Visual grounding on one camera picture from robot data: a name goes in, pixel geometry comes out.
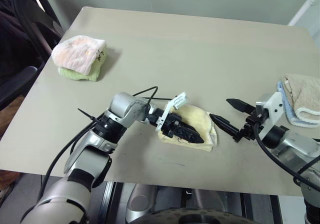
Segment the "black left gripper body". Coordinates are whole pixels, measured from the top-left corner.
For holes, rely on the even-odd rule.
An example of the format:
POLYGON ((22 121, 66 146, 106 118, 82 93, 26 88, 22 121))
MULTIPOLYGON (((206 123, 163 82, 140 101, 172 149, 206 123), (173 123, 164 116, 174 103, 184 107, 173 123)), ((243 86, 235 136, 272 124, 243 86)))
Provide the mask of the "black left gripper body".
POLYGON ((185 127, 186 124, 183 122, 182 117, 172 112, 167 115, 160 130, 163 135, 169 138, 173 138, 173 136, 184 138, 186 136, 185 127))

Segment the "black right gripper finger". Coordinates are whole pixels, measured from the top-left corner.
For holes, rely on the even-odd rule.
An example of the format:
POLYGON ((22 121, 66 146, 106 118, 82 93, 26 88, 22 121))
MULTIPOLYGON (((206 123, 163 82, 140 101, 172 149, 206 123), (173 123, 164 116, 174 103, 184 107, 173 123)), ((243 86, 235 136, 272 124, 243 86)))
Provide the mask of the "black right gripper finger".
POLYGON ((246 113, 246 114, 251 114, 256 110, 256 108, 240 99, 236 98, 227 98, 226 101, 236 110, 246 113))
POLYGON ((217 127, 219 127, 221 130, 223 130, 230 136, 235 137, 239 133, 239 129, 231 125, 230 122, 224 119, 222 116, 215 115, 212 113, 210 113, 209 116, 217 127))

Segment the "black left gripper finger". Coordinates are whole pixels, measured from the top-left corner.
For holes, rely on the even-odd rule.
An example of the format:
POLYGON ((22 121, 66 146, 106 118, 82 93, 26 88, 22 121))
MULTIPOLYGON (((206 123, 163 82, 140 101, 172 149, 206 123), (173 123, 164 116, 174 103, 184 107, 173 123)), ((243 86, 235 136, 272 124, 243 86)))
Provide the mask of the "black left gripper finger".
POLYGON ((185 141, 203 141, 196 129, 184 122, 179 123, 178 137, 185 141))
POLYGON ((205 142, 200 134, 194 130, 178 130, 174 134, 189 143, 202 144, 205 142))

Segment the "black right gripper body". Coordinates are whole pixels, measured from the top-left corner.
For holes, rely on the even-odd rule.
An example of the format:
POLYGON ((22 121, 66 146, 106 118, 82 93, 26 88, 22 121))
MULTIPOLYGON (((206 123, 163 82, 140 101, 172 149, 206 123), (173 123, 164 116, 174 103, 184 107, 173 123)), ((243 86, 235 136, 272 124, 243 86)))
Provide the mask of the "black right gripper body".
POLYGON ((247 140, 254 141, 256 139, 254 129, 255 124, 258 124, 258 132, 260 132, 263 127, 262 126, 262 117, 258 117, 257 111, 253 110, 249 116, 245 119, 245 124, 242 129, 235 135, 234 141, 238 143, 242 138, 247 140))

